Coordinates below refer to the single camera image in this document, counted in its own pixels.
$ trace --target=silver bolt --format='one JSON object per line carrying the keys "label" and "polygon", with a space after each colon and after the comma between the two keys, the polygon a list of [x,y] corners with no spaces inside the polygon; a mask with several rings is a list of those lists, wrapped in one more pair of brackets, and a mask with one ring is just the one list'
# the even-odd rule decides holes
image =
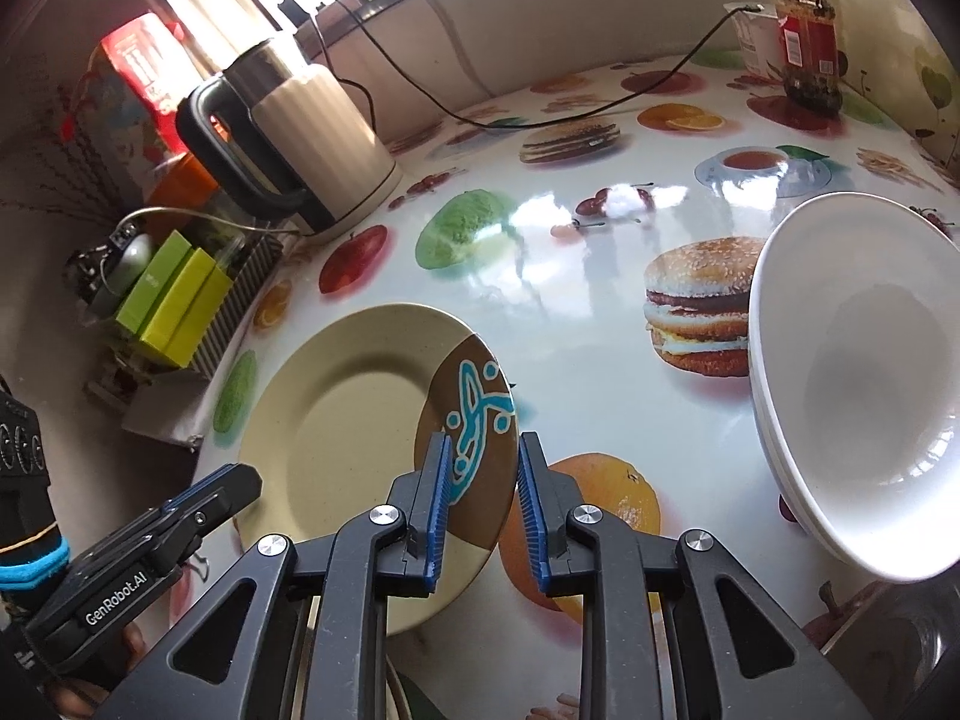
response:
{"label": "silver bolt", "polygon": [[389,503],[374,506],[370,509],[370,522],[374,525],[392,525],[400,519],[400,510]]}
{"label": "silver bolt", "polygon": [[707,552],[713,546],[713,536],[707,531],[688,531],[683,540],[694,552]]}
{"label": "silver bolt", "polygon": [[577,522],[583,522],[584,525],[596,525],[603,519],[603,509],[594,506],[592,503],[584,503],[582,506],[573,509],[573,518]]}
{"label": "silver bolt", "polygon": [[280,536],[278,533],[271,533],[270,536],[263,536],[263,538],[256,543],[257,552],[260,552],[261,555],[266,557],[280,555],[280,553],[286,548],[287,539],[283,536]]}

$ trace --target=barcode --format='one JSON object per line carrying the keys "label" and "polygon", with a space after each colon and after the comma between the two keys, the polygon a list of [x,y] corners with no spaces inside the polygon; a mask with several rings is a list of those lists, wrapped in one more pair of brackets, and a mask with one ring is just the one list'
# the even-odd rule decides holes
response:
{"label": "barcode", "polygon": [[791,65],[796,65],[799,68],[803,67],[803,52],[800,50],[800,35],[796,32],[791,32],[789,29],[785,29],[784,40],[786,41],[786,61]]}

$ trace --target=kettle handle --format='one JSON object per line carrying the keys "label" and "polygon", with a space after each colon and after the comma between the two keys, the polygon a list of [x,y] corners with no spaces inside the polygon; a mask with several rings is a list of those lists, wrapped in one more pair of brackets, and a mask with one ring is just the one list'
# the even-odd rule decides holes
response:
{"label": "kettle handle", "polygon": [[[280,193],[270,191],[253,176],[213,128],[211,116],[224,123],[233,141]],[[256,128],[250,110],[222,74],[203,81],[181,100],[176,110],[176,132],[237,205],[255,218],[281,220],[315,200]]]}

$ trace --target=white bowl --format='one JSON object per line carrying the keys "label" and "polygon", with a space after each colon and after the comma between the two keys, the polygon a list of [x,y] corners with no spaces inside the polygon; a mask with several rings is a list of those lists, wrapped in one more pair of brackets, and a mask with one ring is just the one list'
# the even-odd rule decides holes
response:
{"label": "white bowl", "polygon": [[749,332],[757,427],[800,523],[890,581],[960,560],[953,243],[881,197],[816,197],[760,255]]}

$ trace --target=beige kettle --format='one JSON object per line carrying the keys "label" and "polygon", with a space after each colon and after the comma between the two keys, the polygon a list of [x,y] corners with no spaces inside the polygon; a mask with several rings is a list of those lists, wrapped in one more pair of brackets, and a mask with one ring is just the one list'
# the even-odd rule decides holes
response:
{"label": "beige kettle", "polygon": [[237,205],[260,220],[291,218],[320,240],[356,225],[400,183],[397,161],[337,79],[286,33],[200,84],[179,105],[176,130]]}

